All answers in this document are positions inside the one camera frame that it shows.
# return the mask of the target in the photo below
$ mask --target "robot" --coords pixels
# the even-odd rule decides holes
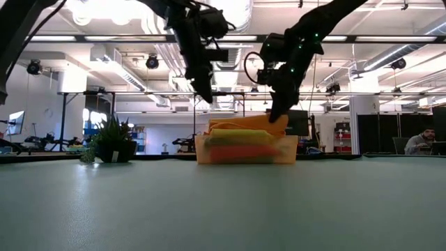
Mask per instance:
[[[6,101],[6,81],[20,53],[43,24],[59,11],[67,0],[29,33],[41,12],[57,0],[7,0],[0,9],[3,25],[0,40],[0,105]],[[211,61],[228,57],[224,50],[207,50],[206,46],[229,32],[229,24],[212,6],[194,0],[138,0],[167,21],[186,64],[185,78],[191,80],[198,95],[211,103],[213,76]],[[323,54],[320,42],[347,15],[367,0],[334,0],[303,15],[284,34],[272,33],[264,41],[259,56],[264,69],[258,72],[258,84],[271,86],[272,109],[270,122],[275,122],[293,105],[298,104],[299,88],[315,54]],[[277,70],[274,66],[285,62]]]

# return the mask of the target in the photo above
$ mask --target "plastic bin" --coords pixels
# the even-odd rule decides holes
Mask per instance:
[[[199,164],[295,164],[297,136],[277,137],[269,144],[215,144],[209,135],[195,136]]]

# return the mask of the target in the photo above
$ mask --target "black plant pot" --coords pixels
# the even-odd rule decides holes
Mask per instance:
[[[98,142],[96,155],[106,163],[125,163],[133,158],[136,149],[136,142]],[[112,161],[114,152],[118,152],[118,157]]]

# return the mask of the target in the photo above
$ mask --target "table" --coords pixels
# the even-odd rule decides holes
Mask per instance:
[[[0,250],[446,250],[444,158],[0,167]]]

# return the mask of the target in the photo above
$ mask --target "laboratory room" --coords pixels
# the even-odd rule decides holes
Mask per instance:
[[[446,250],[445,2],[0,0],[0,250]]]

